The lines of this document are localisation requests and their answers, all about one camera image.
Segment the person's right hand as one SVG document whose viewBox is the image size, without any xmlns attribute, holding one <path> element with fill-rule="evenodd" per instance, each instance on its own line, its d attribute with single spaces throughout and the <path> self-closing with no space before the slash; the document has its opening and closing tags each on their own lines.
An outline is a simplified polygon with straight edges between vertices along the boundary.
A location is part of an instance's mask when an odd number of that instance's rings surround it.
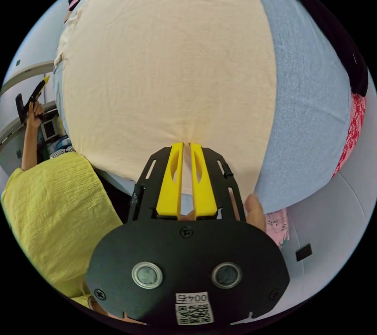
<svg viewBox="0 0 377 335">
<path fill-rule="evenodd" d="M 266 218 L 256 194 L 250 194 L 243 206 L 246 222 L 267 233 Z"/>
</svg>

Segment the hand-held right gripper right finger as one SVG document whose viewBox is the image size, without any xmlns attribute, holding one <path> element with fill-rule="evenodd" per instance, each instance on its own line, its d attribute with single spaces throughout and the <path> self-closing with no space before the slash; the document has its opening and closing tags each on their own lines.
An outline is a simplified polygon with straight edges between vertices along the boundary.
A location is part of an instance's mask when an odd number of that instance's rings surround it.
<svg viewBox="0 0 377 335">
<path fill-rule="evenodd" d="M 190 155 L 194 218 L 213 218 L 218 209 L 202 146 L 190 144 Z"/>
</svg>

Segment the person's left hand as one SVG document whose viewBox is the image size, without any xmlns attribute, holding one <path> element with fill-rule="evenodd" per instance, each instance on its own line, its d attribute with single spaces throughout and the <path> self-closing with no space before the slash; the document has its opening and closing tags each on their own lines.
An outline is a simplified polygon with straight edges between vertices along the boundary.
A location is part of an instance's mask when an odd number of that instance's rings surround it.
<svg viewBox="0 0 377 335">
<path fill-rule="evenodd" d="M 42 105 L 38 101 L 30 102 L 26 119 L 27 129 L 38 129 L 42 122 L 40 119 L 42 115 L 44 115 Z"/>
</svg>

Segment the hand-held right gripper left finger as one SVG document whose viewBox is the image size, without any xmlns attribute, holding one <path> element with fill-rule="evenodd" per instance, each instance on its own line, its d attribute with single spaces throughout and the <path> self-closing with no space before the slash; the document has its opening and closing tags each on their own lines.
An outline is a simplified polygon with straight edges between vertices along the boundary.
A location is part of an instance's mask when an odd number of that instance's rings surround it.
<svg viewBox="0 0 377 335">
<path fill-rule="evenodd" d="M 180 220 L 183 142 L 172 144 L 156 206 L 160 217 Z"/>
</svg>

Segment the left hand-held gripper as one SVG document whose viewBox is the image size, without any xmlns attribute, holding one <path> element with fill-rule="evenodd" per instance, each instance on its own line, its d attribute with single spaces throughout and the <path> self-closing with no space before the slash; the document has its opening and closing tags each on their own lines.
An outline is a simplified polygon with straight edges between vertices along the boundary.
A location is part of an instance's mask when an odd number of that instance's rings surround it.
<svg viewBox="0 0 377 335">
<path fill-rule="evenodd" d="M 31 103 L 35 103 L 39 99 L 44 87 L 46 86 L 46 84 L 49 81 L 49 78 L 50 78 L 50 75 L 43 78 L 43 80 L 37 85 L 37 87 L 35 88 L 35 90 L 31 94 L 31 96 L 29 97 L 27 104 L 24 105 L 24 119 L 27 119 L 29 105 Z"/>
</svg>

